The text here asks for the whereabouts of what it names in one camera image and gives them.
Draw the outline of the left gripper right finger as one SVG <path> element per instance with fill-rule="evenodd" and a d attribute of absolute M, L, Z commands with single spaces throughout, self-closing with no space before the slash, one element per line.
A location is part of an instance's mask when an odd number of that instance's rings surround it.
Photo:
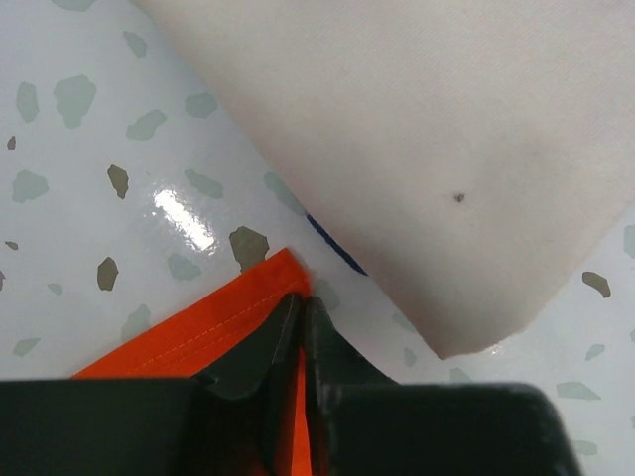
<path fill-rule="evenodd" d="M 306 418 L 316 475 L 578 475 L 564 425 L 521 383 L 402 385 L 364 358 L 311 298 Z"/>

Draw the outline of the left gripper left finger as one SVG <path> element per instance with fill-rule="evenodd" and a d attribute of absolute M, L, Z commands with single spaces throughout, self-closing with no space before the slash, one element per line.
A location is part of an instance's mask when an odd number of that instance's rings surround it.
<path fill-rule="evenodd" d="M 1 386 L 5 475 L 288 475 L 303 300 L 187 378 Z"/>

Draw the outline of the orange t shirt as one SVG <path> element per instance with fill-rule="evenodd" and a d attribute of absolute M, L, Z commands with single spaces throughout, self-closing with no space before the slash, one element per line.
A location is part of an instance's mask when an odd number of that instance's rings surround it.
<path fill-rule="evenodd" d="M 76 373 L 86 379 L 189 378 L 213 475 L 309 475 L 304 353 L 310 278 L 284 249 Z"/>

